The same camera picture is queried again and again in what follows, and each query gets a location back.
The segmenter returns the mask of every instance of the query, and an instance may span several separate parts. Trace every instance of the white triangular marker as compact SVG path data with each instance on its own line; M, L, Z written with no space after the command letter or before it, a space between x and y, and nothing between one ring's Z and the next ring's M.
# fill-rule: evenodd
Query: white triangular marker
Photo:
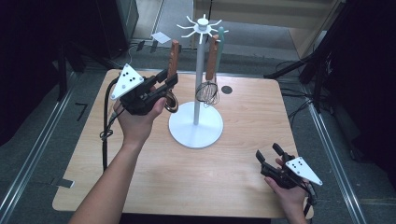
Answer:
M295 173L297 176L305 178L309 181L314 182L317 185L322 185L322 181L319 177L314 173L314 171L309 167L309 165L305 162L303 157L298 157L294 160L286 162L286 165Z
M117 100L128 91L140 85L144 79L128 64L123 67L116 88L111 93L110 99Z

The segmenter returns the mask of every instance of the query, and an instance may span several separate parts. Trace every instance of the wooden handle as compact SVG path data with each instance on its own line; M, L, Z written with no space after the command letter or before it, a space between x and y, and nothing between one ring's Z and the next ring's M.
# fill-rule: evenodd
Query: wooden handle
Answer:
M172 40L171 54L169 56L168 78L177 72L178 41Z
M216 59L218 57L218 35L213 35L210 42L209 58L206 65L206 81L212 80L216 70Z

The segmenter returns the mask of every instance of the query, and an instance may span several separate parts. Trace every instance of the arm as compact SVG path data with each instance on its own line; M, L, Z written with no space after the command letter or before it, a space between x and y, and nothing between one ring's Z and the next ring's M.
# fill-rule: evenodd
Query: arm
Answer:
M164 98L158 100L146 116L132 116L127 111L120 114L118 119L123 133L122 147L69 223L120 222L137 157L149 138L153 121L162 113L165 101Z
M283 163L280 159L276 159L276 162L279 165ZM304 216L305 190L300 187L282 189L271 177L265 177L264 180L279 198L280 205L285 212L288 222L290 224L306 224Z

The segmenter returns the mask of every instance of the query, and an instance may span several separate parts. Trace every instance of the hand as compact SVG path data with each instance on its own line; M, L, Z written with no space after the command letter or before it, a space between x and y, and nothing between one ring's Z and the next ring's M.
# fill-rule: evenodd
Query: hand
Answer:
M163 107L166 103L165 98L159 99L151 111L145 116L131 115L124 110L119 116L118 120L123 133L123 145L131 145L135 147L142 147L149 138L152 129L153 121L163 112ZM120 101L117 101L113 106L116 113L120 113L123 106Z
M283 165L281 159L276 159L276 163ZM268 176L264 180L279 198L289 223L306 223L304 216L305 190L298 186L292 189L282 189L273 178Z

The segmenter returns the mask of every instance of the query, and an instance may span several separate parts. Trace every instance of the round white base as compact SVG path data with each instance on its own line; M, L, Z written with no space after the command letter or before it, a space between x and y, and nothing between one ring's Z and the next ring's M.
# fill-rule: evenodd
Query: round white base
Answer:
M194 124L195 102L180 105L178 111L169 119L169 130L183 146L190 148L208 147L221 136L223 121L213 106L200 103L199 122Z

